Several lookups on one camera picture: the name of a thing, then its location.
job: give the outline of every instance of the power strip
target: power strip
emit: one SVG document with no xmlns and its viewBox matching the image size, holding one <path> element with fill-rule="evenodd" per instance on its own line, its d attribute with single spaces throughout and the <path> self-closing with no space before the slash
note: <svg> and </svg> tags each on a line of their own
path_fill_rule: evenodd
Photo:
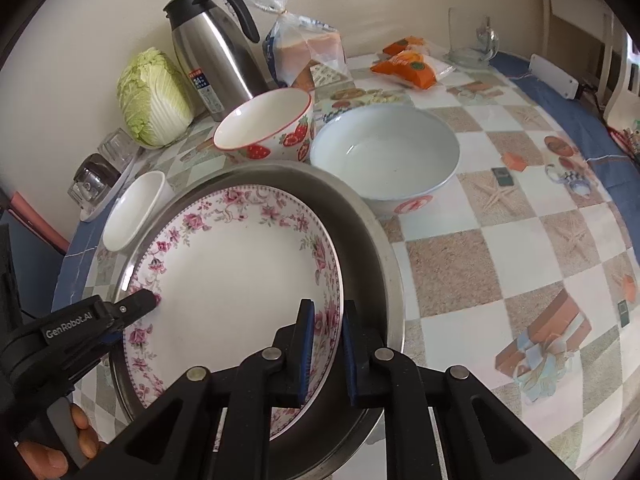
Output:
<svg viewBox="0 0 640 480">
<path fill-rule="evenodd" d="M 538 54 L 533 54 L 529 63 L 529 71 L 565 99 L 575 99 L 580 86 L 578 81 L 549 60 L 538 56 Z"/>
</svg>

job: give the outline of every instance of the human hand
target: human hand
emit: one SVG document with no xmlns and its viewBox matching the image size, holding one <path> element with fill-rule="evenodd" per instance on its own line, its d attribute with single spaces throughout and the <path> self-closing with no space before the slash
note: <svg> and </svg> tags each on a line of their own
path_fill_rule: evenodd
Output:
<svg viewBox="0 0 640 480">
<path fill-rule="evenodd" d="M 98 434 L 95 433 L 86 413 L 79 406 L 71 405 L 71 417 L 79 430 L 78 444 L 82 453 L 88 459 L 94 458 L 106 444 L 98 440 Z M 65 455 L 57 449 L 35 442 L 21 442 L 17 449 L 38 480 L 58 478 L 68 469 Z"/>
</svg>

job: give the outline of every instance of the red rim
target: red rim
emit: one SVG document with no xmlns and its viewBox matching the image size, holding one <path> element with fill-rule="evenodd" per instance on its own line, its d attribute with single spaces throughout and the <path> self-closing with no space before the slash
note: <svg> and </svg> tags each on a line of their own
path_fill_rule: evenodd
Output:
<svg viewBox="0 0 640 480">
<path fill-rule="evenodd" d="M 254 140 L 254 142 L 249 142 L 248 144 L 245 144 L 244 146 L 238 146 L 236 148 L 220 148 L 220 146 L 218 146 L 218 144 L 216 143 L 216 133 L 218 133 L 218 131 L 220 130 L 220 126 L 222 126 L 225 121 L 226 118 L 230 117 L 231 114 L 229 114 L 228 116 L 226 116 L 224 119 L 222 119 L 222 122 L 218 125 L 218 127 L 216 128 L 215 133 L 213 134 L 213 145 L 216 147 L 216 149 L 220 150 L 221 152 L 235 152 L 237 150 L 242 150 L 243 148 L 248 148 L 249 146 L 251 146 L 252 144 L 257 144 L 258 142 L 263 142 L 264 140 L 267 140 L 269 137 L 273 137 L 276 134 L 279 134 L 282 130 L 284 130 L 285 128 L 288 128 L 289 126 L 291 126 L 293 123 L 295 123 L 296 121 L 300 120 L 300 117 L 302 117 L 304 114 L 306 114 L 306 112 L 309 110 L 309 105 L 311 104 L 311 94 L 305 90 L 303 90 L 302 88 L 293 88 L 293 87 L 287 87 L 287 88 L 276 88 L 274 90 L 269 90 L 268 92 L 265 92 L 264 94 L 260 94 L 260 95 L 267 95 L 271 92 L 279 92 L 281 90 L 298 90 L 300 92 L 304 92 L 306 94 L 306 96 L 308 97 L 308 101 L 306 102 L 306 106 L 305 109 L 302 110 L 302 112 L 300 113 L 300 115 L 298 115 L 295 119 L 293 119 L 292 121 L 289 121 L 289 123 L 285 124 L 283 127 L 281 127 L 279 130 L 276 130 L 275 132 L 273 132 L 272 134 L 269 134 L 259 140 Z"/>
</svg>

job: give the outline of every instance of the black thermos lid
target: black thermos lid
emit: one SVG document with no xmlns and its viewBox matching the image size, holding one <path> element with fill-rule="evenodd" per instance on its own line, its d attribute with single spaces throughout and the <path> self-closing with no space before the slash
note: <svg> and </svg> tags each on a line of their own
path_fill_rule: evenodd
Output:
<svg viewBox="0 0 640 480">
<path fill-rule="evenodd" d="M 202 3 L 195 4 L 194 0 L 171 0 L 164 6 L 164 12 L 171 23 L 171 30 L 180 27 L 184 22 L 188 22 L 201 12 L 212 9 L 216 6 L 211 0 L 205 0 Z"/>
</svg>

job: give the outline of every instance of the pink flower pattern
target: pink flower pattern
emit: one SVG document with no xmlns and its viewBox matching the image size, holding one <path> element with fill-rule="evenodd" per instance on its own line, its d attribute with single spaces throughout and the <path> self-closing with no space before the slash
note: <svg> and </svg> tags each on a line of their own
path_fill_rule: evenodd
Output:
<svg viewBox="0 0 640 480">
<path fill-rule="evenodd" d="M 318 235 L 315 229 L 311 229 L 311 216 L 304 206 L 296 203 L 297 210 L 286 212 L 289 196 L 273 189 L 261 186 L 239 186 L 216 192 L 206 196 L 182 212 L 179 218 L 174 219 L 153 242 L 155 252 L 147 252 L 143 257 L 136 272 L 130 280 L 129 292 L 148 288 L 156 301 L 161 301 L 160 276 L 166 272 L 164 261 L 158 256 L 177 248 L 180 244 L 188 246 L 190 235 L 196 232 L 208 231 L 213 222 L 243 222 L 249 217 L 249 207 L 259 206 L 260 224 L 291 228 L 295 232 L 305 235 L 302 238 L 300 250 L 307 250 L 316 263 L 314 273 L 316 285 L 320 284 L 320 277 L 325 277 L 326 292 L 324 305 L 318 309 L 314 320 L 314 357 L 312 361 L 312 376 L 310 378 L 307 400 L 318 389 L 322 377 L 330 364 L 339 339 L 341 310 L 338 308 L 340 298 L 340 281 L 337 263 L 331 253 L 331 259 L 327 259 L 326 243 L 323 235 Z M 148 336 L 153 331 L 153 326 L 143 326 L 144 319 L 139 320 L 133 327 L 127 329 L 125 350 L 132 355 L 127 357 L 129 373 L 136 395 L 148 406 L 153 400 L 165 391 L 162 379 L 153 373 L 153 362 L 157 357 L 150 351 Z M 271 417 L 271 434 L 284 430 L 300 410 L 295 408 L 277 408 L 273 410 Z"/>
</svg>

